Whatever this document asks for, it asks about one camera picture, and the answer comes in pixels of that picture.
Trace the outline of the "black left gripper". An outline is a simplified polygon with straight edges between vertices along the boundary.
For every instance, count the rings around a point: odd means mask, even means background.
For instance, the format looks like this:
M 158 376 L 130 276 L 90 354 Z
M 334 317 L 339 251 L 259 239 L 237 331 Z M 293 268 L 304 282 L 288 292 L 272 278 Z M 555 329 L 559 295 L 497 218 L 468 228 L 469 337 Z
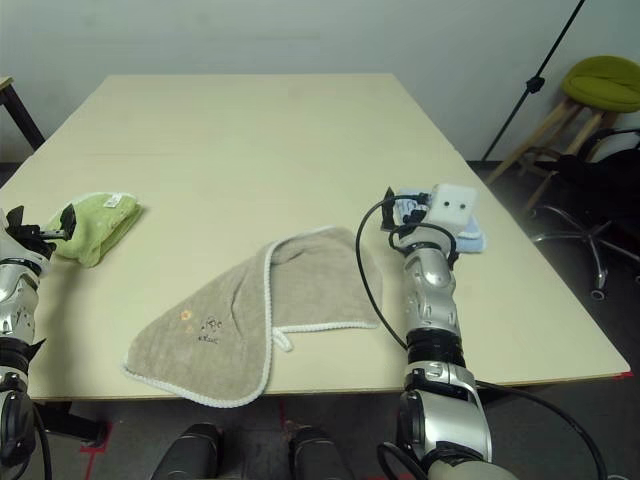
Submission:
M 54 240 L 67 241 L 74 234 L 77 220 L 74 206 L 67 205 L 60 215 L 60 229 L 42 230 L 38 225 L 22 225 L 24 206 L 19 205 L 6 214 L 8 233 L 19 233 L 19 242 L 23 245 L 40 245 Z

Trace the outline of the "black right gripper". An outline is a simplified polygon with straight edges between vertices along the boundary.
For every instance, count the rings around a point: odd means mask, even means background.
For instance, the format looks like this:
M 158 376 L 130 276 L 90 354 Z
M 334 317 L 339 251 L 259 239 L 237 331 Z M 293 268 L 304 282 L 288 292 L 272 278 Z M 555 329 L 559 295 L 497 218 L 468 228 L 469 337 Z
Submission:
M 425 210 L 412 210 L 410 214 L 403 217 L 402 222 L 396 226 L 394 217 L 395 193 L 391 187 L 388 187 L 381 205 L 381 227 L 382 231 L 391 231 L 394 235 L 411 235 L 417 228 L 427 228 L 425 223 Z

